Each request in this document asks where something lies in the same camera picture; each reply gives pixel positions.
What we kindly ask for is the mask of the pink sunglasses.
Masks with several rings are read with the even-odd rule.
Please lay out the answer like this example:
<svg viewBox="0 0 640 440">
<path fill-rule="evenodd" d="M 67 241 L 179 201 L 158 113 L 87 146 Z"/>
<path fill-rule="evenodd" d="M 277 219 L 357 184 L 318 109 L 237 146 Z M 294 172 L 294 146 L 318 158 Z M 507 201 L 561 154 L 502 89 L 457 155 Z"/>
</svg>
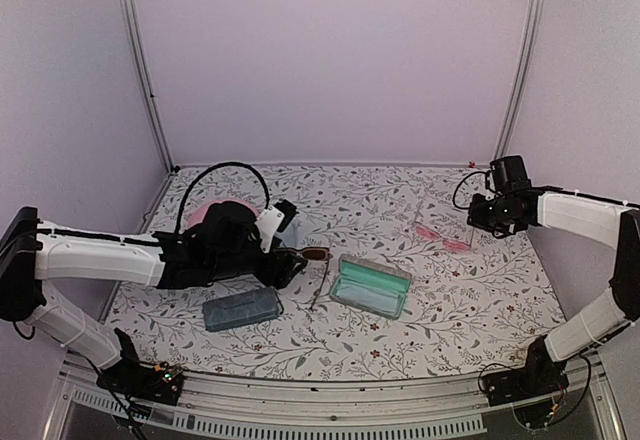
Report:
<svg viewBox="0 0 640 440">
<path fill-rule="evenodd" d="M 454 253 L 470 251 L 475 236 L 475 229 L 467 224 L 463 211 L 432 200 L 418 203 L 412 229 L 418 237 L 439 243 Z"/>
</svg>

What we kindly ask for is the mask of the large blue cleaning cloth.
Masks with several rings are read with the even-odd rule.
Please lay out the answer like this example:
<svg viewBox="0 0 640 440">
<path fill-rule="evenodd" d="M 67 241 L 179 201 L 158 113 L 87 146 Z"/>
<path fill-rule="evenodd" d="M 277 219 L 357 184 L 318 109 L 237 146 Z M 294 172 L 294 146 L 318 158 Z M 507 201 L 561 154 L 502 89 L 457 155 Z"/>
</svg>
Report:
<svg viewBox="0 0 640 440">
<path fill-rule="evenodd" d="M 392 315 L 397 310 L 398 296 L 380 290 L 370 290 L 354 285 L 346 285 L 337 296 L 340 300 L 362 309 L 375 311 L 380 315 Z"/>
</svg>

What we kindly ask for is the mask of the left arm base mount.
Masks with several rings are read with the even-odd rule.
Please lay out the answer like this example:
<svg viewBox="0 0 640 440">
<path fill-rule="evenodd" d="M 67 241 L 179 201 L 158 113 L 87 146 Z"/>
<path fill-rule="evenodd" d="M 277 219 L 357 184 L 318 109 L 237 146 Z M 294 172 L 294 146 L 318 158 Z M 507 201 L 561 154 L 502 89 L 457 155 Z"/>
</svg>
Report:
<svg viewBox="0 0 640 440">
<path fill-rule="evenodd" d="M 97 386 L 127 397 L 176 406 L 184 385 L 183 367 L 163 361 L 143 365 L 134 344 L 124 331 L 116 328 L 120 359 L 107 369 L 99 369 Z"/>
</svg>

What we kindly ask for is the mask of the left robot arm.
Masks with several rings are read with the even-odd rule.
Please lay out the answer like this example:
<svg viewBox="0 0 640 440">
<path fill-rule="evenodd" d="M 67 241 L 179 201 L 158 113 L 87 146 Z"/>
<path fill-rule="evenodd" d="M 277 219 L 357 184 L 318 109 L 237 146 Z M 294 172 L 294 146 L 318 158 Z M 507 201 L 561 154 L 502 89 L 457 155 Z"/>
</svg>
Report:
<svg viewBox="0 0 640 440">
<path fill-rule="evenodd" d="M 252 275 L 266 287 L 283 289 L 308 263 L 277 237 L 295 214 L 288 201 L 261 213 L 239 201 L 219 201 L 194 214 L 183 232 L 126 236 L 68 229 L 23 207 L 1 239 L 1 318 L 48 333 L 108 371 L 126 393 L 141 393 L 149 375 L 130 338 L 88 316 L 53 281 L 181 290 Z"/>
</svg>

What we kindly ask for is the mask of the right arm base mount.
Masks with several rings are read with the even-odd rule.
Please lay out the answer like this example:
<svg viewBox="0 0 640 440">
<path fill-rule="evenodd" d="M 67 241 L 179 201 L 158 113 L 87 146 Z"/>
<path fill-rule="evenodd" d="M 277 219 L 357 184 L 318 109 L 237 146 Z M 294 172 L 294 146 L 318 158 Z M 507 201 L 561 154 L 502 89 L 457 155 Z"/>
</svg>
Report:
<svg viewBox="0 0 640 440">
<path fill-rule="evenodd" d="M 516 420 L 529 429 L 542 429 L 551 425 L 569 386 L 565 373 L 567 361 L 554 362 L 545 345 L 545 337 L 534 340 L 527 348 L 525 364 L 478 376 L 479 390 L 490 406 L 530 400 L 548 394 L 558 394 L 557 400 L 547 398 L 540 404 L 517 407 Z"/>
</svg>

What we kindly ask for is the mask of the grey glasses case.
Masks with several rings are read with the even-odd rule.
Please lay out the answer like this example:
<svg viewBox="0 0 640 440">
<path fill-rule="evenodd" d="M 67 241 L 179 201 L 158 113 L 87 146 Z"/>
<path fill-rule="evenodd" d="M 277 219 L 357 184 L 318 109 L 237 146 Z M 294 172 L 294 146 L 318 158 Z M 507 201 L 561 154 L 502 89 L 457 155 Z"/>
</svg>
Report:
<svg viewBox="0 0 640 440">
<path fill-rule="evenodd" d="M 401 316 L 412 283 L 412 275 L 410 273 L 348 254 L 342 254 L 339 257 L 338 264 L 338 275 L 329 290 L 329 297 L 333 301 L 390 320 L 397 320 Z M 375 311 L 362 309 L 340 300 L 337 293 L 346 285 L 354 285 L 370 290 L 380 290 L 397 295 L 398 305 L 396 312 L 392 315 L 380 315 Z"/>
</svg>

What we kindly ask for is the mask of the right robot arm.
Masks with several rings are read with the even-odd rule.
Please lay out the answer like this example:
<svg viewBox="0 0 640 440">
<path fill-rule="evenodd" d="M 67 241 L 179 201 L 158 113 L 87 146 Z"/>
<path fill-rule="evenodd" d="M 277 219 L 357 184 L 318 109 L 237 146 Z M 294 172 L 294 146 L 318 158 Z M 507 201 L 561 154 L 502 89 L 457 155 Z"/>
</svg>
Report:
<svg viewBox="0 0 640 440">
<path fill-rule="evenodd" d="M 615 253 L 608 286 L 590 304 L 529 348 L 537 357 L 517 375 L 517 387 L 537 396 L 556 377 L 554 364 L 601 345 L 639 321 L 639 206 L 532 184 L 521 156 L 490 163 L 484 173 L 488 195 L 472 196 L 467 224 L 504 239 L 530 227 L 558 230 L 610 248 Z"/>
</svg>

